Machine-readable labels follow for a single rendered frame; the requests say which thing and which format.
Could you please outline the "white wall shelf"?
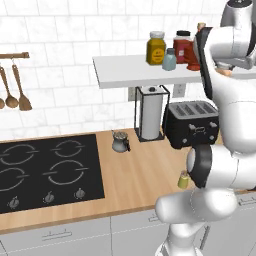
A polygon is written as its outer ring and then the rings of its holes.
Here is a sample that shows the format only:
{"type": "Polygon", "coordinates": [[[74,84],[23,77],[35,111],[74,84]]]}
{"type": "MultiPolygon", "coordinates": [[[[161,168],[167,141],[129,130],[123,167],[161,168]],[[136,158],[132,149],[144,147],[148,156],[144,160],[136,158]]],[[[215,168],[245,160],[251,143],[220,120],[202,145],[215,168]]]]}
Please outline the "white wall shelf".
{"type": "Polygon", "coordinates": [[[144,55],[98,56],[93,64],[101,89],[200,83],[199,71],[190,71],[186,64],[165,71],[161,65],[149,65],[144,55]]]}

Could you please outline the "wooden spatula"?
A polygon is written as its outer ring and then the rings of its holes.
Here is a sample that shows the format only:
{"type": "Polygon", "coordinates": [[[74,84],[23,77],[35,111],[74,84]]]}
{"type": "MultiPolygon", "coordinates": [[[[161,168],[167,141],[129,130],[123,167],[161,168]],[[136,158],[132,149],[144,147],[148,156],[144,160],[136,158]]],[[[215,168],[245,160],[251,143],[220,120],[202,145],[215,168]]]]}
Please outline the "wooden spatula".
{"type": "Polygon", "coordinates": [[[15,80],[16,80],[17,85],[18,85],[19,93],[20,93],[19,109],[21,111],[29,111],[29,110],[32,109],[32,105],[31,105],[29,99],[23,93],[23,90],[22,90],[22,87],[21,87],[21,81],[20,81],[18,67],[15,64],[13,64],[12,65],[12,70],[13,70],[15,80]]]}

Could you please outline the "yellow jar with white lid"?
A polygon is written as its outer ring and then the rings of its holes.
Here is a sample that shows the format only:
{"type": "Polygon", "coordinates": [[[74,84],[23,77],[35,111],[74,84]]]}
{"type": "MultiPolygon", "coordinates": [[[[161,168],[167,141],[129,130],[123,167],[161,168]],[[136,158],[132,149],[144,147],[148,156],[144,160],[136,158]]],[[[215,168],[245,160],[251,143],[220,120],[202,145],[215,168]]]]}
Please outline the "yellow jar with white lid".
{"type": "Polygon", "coordinates": [[[163,31],[151,31],[147,42],[146,61],[149,65],[160,65],[163,61],[166,43],[163,31]]]}

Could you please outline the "small pale blue bottle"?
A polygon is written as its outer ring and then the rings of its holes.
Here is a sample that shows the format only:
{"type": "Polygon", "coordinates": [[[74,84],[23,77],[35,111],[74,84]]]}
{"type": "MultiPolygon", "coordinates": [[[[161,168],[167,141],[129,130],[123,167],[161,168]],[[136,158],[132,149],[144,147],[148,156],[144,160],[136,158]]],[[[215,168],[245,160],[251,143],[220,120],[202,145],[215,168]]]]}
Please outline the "small pale blue bottle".
{"type": "Polygon", "coordinates": [[[171,71],[176,69],[176,56],[175,56],[174,48],[167,49],[162,62],[162,68],[166,71],[171,71]]]}

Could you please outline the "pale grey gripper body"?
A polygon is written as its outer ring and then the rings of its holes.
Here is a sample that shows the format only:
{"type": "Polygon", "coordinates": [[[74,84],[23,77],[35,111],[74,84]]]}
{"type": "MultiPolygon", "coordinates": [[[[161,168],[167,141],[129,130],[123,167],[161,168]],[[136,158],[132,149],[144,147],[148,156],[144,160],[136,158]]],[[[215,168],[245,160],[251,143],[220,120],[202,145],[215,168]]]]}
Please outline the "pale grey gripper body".
{"type": "Polygon", "coordinates": [[[214,61],[218,68],[232,70],[234,67],[249,70],[254,66],[254,57],[215,57],[214,61]]]}

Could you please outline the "black hob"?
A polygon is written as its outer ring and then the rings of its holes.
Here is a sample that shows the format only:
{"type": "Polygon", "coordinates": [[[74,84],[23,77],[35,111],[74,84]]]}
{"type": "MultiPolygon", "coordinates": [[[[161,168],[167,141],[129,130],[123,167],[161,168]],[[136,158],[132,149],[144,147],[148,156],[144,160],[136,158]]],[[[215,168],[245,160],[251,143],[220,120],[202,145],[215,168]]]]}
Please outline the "black hob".
{"type": "Polygon", "coordinates": [[[0,214],[102,199],[94,134],[0,143],[0,214]],[[83,199],[74,193],[81,188],[83,199]],[[45,203],[52,192],[54,200],[45,203]],[[17,197],[19,205],[9,202],[17,197]]]}

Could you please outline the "grey cabinet door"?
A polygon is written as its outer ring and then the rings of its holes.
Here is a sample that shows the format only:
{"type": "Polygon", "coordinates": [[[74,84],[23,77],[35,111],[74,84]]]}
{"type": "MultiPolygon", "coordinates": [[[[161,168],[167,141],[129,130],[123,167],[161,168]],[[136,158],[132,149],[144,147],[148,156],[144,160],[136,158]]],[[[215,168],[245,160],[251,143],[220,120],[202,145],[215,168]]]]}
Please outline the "grey cabinet door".
{"type": "Polygon", "coordinates": [[[212,222],[203,256],[249,256],[256,241],[256,210],[212,222]]]}
{"type": "Polygon", "coordinates": [[[113,256],[155,256],[158,247],[167,237],[168,226],[158,224],[112,235],[113,256]]]}

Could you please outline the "silver shaker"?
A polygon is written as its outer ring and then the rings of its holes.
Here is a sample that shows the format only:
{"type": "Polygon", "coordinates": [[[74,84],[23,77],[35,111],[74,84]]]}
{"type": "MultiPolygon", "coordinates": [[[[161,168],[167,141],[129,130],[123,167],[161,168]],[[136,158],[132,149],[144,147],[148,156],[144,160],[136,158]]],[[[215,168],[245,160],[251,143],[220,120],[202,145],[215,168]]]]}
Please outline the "silver shaker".
{"type": "Polygon", "coordinates": [[[128,134],[122,131],[113,131],[113,143],[112,149],[118,153],[124,153],[130,151],[130,143],[128,139],[128,134]]]}

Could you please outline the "white paper towel roll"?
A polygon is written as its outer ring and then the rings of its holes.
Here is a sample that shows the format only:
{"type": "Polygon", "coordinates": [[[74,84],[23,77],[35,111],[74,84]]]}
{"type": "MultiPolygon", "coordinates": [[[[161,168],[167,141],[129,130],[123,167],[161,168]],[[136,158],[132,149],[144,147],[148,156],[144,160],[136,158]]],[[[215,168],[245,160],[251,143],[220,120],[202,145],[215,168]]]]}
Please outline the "white paper towel roll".
{"type": "Polygon", "coordinates": [[[142,92],[144,100],[141,137],[153,140],[160,131],[164,90],[158,86],[147,86],[142,88],[142,92]]]}

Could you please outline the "wooden wall rail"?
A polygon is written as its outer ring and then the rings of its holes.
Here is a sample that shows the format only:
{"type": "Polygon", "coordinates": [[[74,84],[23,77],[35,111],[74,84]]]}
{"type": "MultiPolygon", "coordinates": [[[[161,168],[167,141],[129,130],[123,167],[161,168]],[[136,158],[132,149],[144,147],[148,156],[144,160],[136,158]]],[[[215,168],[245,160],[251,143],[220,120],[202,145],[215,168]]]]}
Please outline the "wooden wall rail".
{"type": "Polygon", "coordinates": [[[0,54],[0,59],[30,58],[28,52],[0,54]]]}

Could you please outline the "yellow-green condiment bottle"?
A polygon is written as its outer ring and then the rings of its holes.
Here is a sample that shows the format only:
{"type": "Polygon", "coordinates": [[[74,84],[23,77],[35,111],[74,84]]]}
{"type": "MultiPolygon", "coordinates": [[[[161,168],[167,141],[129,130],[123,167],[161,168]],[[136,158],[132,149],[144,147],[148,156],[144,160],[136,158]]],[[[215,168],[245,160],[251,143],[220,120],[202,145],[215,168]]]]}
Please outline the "yellow-green condiment bottle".
{"type": "Polygon", "coordinates": [[[178,180],[178,187],[180,189],[186,189],[189,184],[189,175],[186,171],[182,171],[178,180]]]}

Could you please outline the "black four-slot toaster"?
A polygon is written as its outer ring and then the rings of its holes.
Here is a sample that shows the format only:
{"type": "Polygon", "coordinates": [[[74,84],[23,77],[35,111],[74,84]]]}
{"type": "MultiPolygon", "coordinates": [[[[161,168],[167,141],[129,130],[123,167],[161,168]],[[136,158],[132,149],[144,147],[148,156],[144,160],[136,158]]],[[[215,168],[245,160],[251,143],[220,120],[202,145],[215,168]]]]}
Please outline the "black four-slot toaster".
{"type": "Polygon", "coordinates": [[[219,132],[218,110],[206,101],[169,103],[165,107],[162,130],[175,149],[214,144],[219,132]]]}

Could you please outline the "small orange object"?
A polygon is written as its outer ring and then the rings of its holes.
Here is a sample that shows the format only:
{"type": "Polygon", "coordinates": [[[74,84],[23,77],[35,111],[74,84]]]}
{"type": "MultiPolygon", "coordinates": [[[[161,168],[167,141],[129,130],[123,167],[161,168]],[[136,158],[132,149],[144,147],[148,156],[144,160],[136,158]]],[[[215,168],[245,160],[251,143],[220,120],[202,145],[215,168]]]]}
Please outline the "small orange object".
{"type": "Polygon", "coordinates": [[[231,70],[225,70],[225,69],[220,69],[220,68],[216,68],[215,69],[216,72],[220,73],[221,75],[230,77],[232,75],[232,71],[231,70]]]}

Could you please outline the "wide grey drawer front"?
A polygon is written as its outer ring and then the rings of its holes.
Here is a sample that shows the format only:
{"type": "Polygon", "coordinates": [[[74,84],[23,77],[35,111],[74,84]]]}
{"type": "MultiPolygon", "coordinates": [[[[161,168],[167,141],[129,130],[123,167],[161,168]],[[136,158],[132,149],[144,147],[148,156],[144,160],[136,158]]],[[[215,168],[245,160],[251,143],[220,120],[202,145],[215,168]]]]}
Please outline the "wide grey drawer front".
{"type": "Polygon", "coordinates": [[[110,219],[74,222],[0,235],[0,256],[112,256],[110,219]],[[49,231],[72,236],[42,241],[49,231]]]}

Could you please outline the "wooden spoon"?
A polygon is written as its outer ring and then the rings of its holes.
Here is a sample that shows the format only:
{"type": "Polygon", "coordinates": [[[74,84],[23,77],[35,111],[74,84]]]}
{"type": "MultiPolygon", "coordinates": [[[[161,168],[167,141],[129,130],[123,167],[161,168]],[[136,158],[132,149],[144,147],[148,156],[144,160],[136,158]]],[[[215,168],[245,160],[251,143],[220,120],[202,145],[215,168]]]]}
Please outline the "wooden spoon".
{"type": "Polygon", "coordinates": [[[4,86],[5,86],[5,89],[6,89],[6,92],[7,92],[7,98],[5,100],[5,103],[10,108],[16,108],[18,106],[18,100],[15,97],[13,97],[10,93],[8,83],[7,83],[6,74],[5,74],[5,70],[1,65],[0,65],[0,75],[2,77],[4,86]]]}

